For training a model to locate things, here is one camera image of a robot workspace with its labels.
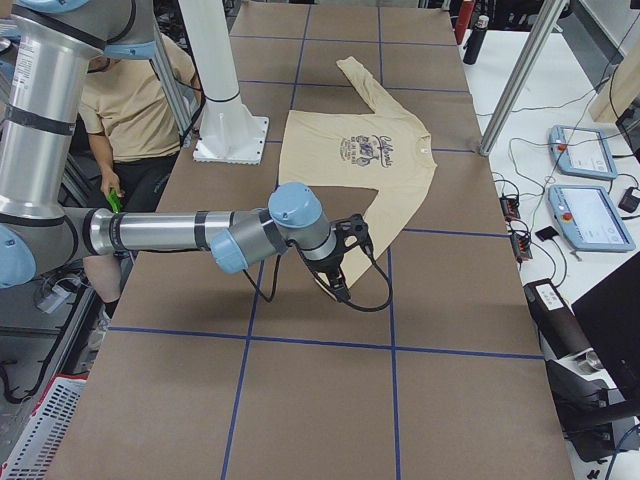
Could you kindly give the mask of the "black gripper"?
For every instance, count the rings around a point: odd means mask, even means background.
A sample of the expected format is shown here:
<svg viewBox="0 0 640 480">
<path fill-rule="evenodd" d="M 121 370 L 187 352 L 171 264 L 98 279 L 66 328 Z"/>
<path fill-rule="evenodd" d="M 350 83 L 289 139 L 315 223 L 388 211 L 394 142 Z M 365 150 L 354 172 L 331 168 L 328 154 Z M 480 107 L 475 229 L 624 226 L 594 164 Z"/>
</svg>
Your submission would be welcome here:
<svg viewBox="0 0 640 480">
<path fill-rule="evenodd" d="M 369 257 L 368 225 L 361 214 L 331 222 L 329 236 L 320 247 L 302 250 L 308 270 L 322 286 L 333 286 L 333 295 L 339 303 L 351 299 L 341 264 L 345 255 L 356 247 Z"/>
</svg>

